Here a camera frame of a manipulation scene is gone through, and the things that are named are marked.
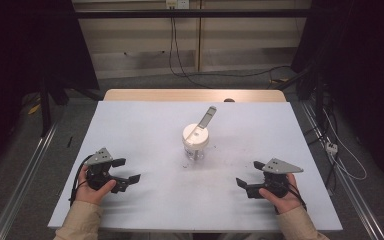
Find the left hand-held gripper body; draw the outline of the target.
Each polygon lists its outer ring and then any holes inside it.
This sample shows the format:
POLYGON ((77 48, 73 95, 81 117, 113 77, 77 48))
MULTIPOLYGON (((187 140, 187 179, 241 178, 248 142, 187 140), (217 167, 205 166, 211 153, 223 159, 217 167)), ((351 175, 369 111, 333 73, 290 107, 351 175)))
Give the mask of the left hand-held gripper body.
POLYGON ((112 162, 113 157, 106 148, 101 148, 86 159, 86 181, 92 189, 99 190, 112 179, 109 174, 112 162))

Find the grey spatula tool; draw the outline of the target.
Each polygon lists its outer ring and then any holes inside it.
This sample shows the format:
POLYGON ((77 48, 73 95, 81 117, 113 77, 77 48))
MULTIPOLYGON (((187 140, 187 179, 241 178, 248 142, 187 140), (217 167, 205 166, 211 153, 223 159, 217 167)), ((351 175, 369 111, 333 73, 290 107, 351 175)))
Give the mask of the grey spatula tool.
POLYGON ((193 124, 192 127, 186 132, 185 140, 190 144, 206 140, 208 137, 207 126, 216 112, 217 108, 215 106, 210 106, 200 122, 193 124))

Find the aluminium floor rail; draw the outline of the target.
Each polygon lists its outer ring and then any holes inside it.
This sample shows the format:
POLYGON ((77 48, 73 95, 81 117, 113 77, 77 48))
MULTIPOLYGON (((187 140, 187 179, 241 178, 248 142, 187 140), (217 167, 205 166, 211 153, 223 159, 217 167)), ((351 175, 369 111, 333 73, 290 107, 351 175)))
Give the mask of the aluminium floor rail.
POLYGON ((46 134, 40 138, 15 190, 0 214, 0 240, 6 240, 26 194, 36 176, 41 162, 53 140, 58 123, 53 123, 46 134))
POLYGON ((368 203, 360 193, 357 185, 355 184, 356 178, 346 170, 343 162, 339 158, 339 155, 333 155, 326 150, 326 144, 330 140, 328 136, 322 136, 322 130, 316 123, 316 115, 310 103, 302 103, 302 109, 308 118, 311 126, 314 128, 314 132, 317 137, 320 137, 321 146, 324 152, 327 154, 329 162, 334 165, 336 170, 337 179, 341 182, 353 208, 355 209, 363 227, 368 233, 371 240, 384 240, 384 233, 379 225, 377 218, 373 211, 369 207, 368 203))

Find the black metal stand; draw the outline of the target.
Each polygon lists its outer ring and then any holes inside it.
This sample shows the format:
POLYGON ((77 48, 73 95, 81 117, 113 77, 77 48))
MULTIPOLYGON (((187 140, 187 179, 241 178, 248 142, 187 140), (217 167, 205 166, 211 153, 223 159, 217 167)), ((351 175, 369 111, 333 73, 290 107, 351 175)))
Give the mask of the black metal stand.
POLYGON ((51 120, 51 111, 49 106, 49 94, 46 86, 46 79, 43 78, 40 81, 40 105, 42 113, 42 133, 41 136, 45 137, 49 132, 52 120, 51 120))

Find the black curtain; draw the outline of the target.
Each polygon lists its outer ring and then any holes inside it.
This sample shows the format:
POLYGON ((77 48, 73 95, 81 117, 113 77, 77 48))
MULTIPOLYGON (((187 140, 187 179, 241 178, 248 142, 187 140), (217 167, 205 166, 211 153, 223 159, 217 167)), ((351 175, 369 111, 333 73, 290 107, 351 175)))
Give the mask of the black curtain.
POLYGON ((72 0, 0 0, 0 152, 22 97, 45 86, 59 104, 66 88, 98 89, 72 0))
POLYGON ((316 62, 322 41, 333 37, 321 74, 384 172, 384 0, 311 0, 310 8, 331 13, 306 20, 292 69, 316 62))

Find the white cup lid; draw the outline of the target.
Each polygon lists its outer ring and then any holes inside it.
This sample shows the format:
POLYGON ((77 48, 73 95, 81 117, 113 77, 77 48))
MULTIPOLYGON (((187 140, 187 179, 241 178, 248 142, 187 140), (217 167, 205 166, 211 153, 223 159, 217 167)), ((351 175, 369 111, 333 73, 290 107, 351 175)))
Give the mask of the white cup lid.
POLYGON ((208 129, 201 128, 197 124, 189 124, 183 129, 182 141, 188 149, 202 150, 209 142, 208 129))

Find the black metal bar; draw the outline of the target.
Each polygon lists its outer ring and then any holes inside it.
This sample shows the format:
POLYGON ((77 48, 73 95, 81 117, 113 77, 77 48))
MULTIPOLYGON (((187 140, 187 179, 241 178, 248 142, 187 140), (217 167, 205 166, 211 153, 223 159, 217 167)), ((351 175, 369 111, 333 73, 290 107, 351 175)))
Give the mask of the black metal bar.
POLYGON ((228 9, 189 9, 189 10, 123 10, 123 11, 77 11, 79 19, 100 18, 294 18, 308 17, 310 9, 269 9, 269 10, 228 10, 228 9))

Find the white wall socket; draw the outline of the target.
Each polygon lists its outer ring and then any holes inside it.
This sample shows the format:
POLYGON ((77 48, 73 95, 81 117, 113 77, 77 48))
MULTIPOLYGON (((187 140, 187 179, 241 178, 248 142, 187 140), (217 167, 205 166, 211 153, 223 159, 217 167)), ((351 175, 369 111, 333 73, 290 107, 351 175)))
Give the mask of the white wall socket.
POLYGON ((189 0, 166 0, 167 9, 189 9, 189 0))

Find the person's left hand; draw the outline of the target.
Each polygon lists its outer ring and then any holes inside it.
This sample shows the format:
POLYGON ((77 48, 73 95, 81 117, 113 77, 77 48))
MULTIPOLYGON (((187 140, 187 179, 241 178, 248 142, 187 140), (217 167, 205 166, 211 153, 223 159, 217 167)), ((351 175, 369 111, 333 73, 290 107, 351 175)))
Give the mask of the person's left hand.
POLYGON ((76 197, 77 201, 87 202, 95 205, 99 205, 104 198, 116 185, 115 180, 108 181, 104 186, 99 190, 92 189, 86 180, 86 171, 88 170, 87 166, 83 166, 80 170, 77 186, 76 197))

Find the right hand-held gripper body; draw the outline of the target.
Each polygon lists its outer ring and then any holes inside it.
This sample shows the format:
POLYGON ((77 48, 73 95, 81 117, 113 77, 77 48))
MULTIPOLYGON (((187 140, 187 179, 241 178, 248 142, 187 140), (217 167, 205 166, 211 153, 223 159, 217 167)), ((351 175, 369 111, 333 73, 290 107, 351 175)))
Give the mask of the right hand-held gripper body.
POLYGON ((301 173, 303 169, 283 160, 272 158, 267 163, 261 163, 259 169, 264 174, 263 187, 279 198, 283 198, 289 190, 287 173, 301 173))

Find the person's right hand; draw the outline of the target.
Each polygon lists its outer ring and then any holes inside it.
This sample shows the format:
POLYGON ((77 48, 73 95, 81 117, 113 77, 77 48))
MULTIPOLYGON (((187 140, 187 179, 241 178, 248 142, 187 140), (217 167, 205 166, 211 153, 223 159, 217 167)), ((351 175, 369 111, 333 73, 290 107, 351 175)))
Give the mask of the person's right hand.
POLYGON ((259 189, 259 194, 270 201, 276 207, 279 214, 286 213, 302 205, 295 176, 292 173, 287 173, 286 176, 289 181, 289 191, 283 198, 278 198, 267 189, 259 189))

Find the clear plastic cup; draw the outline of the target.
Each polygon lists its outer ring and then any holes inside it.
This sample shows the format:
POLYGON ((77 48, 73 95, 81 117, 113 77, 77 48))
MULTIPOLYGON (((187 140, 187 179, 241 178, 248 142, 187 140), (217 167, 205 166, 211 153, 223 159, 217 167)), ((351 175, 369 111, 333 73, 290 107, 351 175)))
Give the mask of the clear plastic cup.
POLYGON ((203 159, 205 154, 204 150, 207 147, 206 144, 188 145, 184 146, 185 154, 190 160, 203 159))

